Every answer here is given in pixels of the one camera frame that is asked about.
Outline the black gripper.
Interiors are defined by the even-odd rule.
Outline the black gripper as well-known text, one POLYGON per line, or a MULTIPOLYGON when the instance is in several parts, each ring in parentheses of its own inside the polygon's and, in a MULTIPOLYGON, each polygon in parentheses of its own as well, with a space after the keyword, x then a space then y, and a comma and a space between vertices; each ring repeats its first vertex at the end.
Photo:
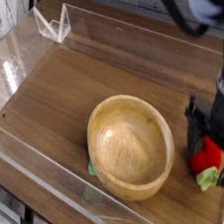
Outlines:
MULTIPOLYGON (((185 111, 188 161, 191 171, 197 175, 208 167, 205 136, 209 136, 224 152, 224 94, 217 91, 213 101, 191 94, 185 111)), ((224 169, 217 185, 224 187, 224 169)))

